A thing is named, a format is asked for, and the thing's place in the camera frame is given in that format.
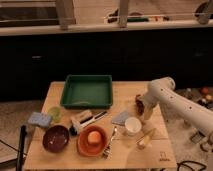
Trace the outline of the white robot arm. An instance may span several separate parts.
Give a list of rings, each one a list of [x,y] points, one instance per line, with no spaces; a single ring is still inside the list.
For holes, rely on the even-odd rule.
[[[171,77],[149,81],[147,91],[141,98],[144,105],[144,119],[151,117],[152,110],[158,102],[167,104],[204,134],[208,144],[213,145],[213,111],[178,95],[174,89],[175,81]]]

